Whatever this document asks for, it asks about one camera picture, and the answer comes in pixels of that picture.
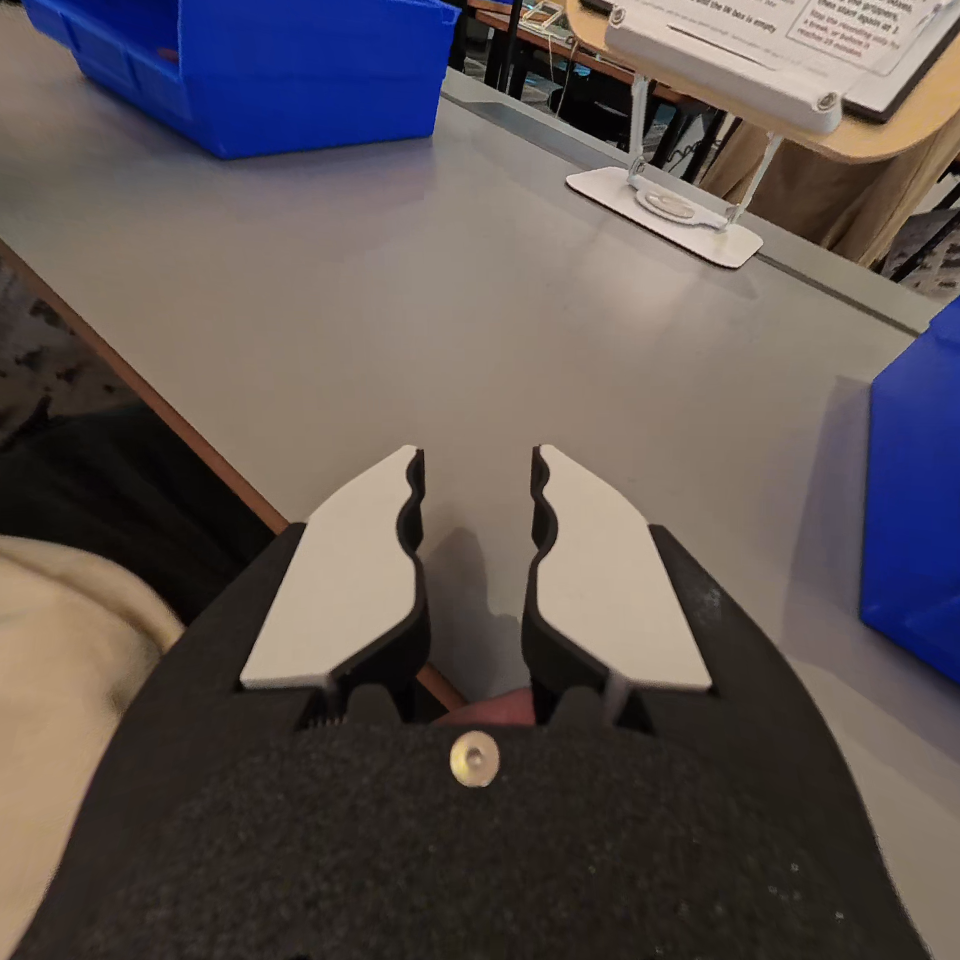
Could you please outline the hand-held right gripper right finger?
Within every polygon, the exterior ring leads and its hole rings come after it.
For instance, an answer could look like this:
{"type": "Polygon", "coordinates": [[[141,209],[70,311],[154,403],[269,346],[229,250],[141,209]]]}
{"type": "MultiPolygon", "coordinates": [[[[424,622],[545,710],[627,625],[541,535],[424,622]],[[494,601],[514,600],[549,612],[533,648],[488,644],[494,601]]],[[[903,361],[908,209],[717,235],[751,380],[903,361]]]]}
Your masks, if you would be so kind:
{"type": "Polygon", "coordinates": [[[555,697],[575,687],[705,693],[713,684],[643,513],[555,445],[534,447],[534,558],[521,651],[555,697]]]}

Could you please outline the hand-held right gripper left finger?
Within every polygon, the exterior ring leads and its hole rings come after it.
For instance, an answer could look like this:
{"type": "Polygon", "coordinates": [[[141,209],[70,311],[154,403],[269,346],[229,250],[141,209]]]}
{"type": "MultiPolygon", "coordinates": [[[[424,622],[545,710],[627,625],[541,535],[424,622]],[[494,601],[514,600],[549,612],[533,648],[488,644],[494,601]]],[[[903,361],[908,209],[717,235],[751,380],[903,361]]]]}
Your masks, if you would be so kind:
{"type": "Polygon", "coordinates": [[[241,671],[245,690],[414,682],[430,651],[425,495],[425,453],[403,445],[309,515],[241,671]]]}

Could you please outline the blue plastic bin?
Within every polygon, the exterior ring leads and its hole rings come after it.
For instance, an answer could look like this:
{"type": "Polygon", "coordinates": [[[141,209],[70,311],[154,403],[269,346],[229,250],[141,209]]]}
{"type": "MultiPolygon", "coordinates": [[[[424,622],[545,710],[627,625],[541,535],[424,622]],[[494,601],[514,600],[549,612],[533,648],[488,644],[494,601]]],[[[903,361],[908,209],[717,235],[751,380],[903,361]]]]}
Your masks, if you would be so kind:
{"type": "Polygon", "coordinates": [[[870,385],[861,621],[959,681],[959,302],[870,385]]]}
{"type": "Polygon", "coordinates": [[[460,14],[436,1],[23,7],[86,78],[221,160],[430,138],[460,14]]]}

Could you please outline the person's black pants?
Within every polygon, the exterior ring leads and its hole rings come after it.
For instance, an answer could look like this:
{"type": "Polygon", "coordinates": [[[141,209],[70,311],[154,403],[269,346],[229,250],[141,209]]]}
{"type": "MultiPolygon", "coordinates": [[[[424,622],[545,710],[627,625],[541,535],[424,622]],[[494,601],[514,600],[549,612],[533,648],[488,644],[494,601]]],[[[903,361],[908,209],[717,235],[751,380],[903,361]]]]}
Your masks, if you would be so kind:
{"type": "Polygon", "coordinates": [[[1,447],[1,533],[99,556],[191,624],[276,534],[139,403],[50,414],[42,397],[1,447]]]}

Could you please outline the white and wooden book stand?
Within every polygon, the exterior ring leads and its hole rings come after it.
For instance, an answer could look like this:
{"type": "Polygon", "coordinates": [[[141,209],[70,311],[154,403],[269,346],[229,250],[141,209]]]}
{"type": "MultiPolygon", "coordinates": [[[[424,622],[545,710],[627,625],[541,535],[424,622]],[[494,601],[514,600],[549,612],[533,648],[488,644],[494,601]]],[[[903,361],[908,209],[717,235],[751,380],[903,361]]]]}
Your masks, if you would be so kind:
{"type": "Polygon", "coordinates": [[[958,115],[958,35],[891,119],[877,124],[844,111],[843,96],[805,75],[768,69],[672,28],[650,2],[564,2],[575,41],[632,69],[632,104],[644,107],[652,82],[714,107],[741,123],[701,187],[717,212],[654,183],[641,133],[630,133],[630,166],[619,174],[583,174],[570,184],[583,196],[719,266],[738,269],[762,245],[741,224],[777,150],[789,141],[835,162],[892,159],[939,132],[958,115]]]}

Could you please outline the wooden top office table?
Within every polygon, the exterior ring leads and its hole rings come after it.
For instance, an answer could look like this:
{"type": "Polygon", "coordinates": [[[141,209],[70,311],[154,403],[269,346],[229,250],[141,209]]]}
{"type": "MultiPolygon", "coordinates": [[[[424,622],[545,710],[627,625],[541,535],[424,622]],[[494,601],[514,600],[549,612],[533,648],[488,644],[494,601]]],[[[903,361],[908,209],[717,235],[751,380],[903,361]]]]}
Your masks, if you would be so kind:
{"type": "MultiPolygon", "coordinates": [[[[561,10],[553,21],[542,19],[535,24],[530,11],[534,2],[523,2],[521,18],[513,42],[507,94],[520,100],[523,90],[534,80],[550,85],[550,103],[558,109],[559,91],[566,88],[576,100],[603,104],[616,112],[626,113],[631,102],[634,71],[600,54],[594,48],[580,45],[566,28],[566,15],[561,10]]],[[[482,38],[466,42],[466,54],[474,55],[474,45],[485,43],[483,83],[499,89],[501,69],[508,54],[508,32],[511,5],[505,2],[465,2],[466,23],[470,28],[484,29],[482,38]]]]}

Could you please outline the printed instruction sheet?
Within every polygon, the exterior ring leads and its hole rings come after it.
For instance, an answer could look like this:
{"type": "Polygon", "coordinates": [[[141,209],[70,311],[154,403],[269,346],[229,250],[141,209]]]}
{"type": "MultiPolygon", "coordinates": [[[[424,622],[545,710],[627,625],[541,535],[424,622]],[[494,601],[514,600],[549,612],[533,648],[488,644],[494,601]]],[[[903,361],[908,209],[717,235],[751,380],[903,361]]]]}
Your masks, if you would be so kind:
{"type": "Polygon", "coordinates": [[[667,23],[843,96],[846,114],[888,122],[958,36],[957,1],[650,2],[667,23]]]}

